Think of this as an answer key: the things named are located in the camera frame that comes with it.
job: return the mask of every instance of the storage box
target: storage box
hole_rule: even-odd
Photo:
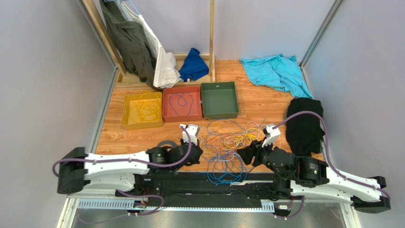
[[[202,120],[200,86],[164,89],[163,119],[166,122]]]
[[[126,130],[163,126],[162,93],[125,95],[121,125]]]
[[[238,117],[239,105],[234,82],[202,83],[202,113],[209,119]]]

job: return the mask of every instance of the dark blue cloth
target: dark blue cloth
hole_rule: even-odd
[[[209,69],[207,64],[201,58],[200,51],[192,48],[184,60],[184,64],[179,72],[180,78],[183,79],[183,81],[187,81],[188,78],[195,81],[200,77],[207,75]]]

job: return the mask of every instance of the black cloth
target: black cloth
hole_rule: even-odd
[[[148,46],[142,25],[127,21],[113,1],[100,0],[100,5],[107,31],[122,56],[126,70],[138,75],[141,82],[158,90],[153,86],[156,59]]]
[[[287,117],[301,111],[313,111],[320,116],[323,108],[320,101],[310,98],[295,98],[287,109]],[[296,156],[311,156],[311,152],[320,153],[321,140],[325,134],[319,119],[311,114],[302,114],[286,123],[286,139]]]

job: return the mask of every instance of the white cloth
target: white cloth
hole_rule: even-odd
[[[153,85],[160,88],[173,87],[177,82],[181,81],[180,73],[175,69],[177,65],[176,58],[173,53],[166,53],[162,44],[159,42],[156,35],[146,23],[142,15],[135,14],[126,4],[118,1],[124,15],[128,20],[133,20],[142,25],[145,36],[152,55],[156,58],[156,69],[154,73]]]

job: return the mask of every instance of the turquoise towel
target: turquoise towel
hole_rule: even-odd
[[[278,91],[290,92],[293,97],[313,98],[308,90],[295,56],[282,54],[257,59],[241,59],[250,82]]]

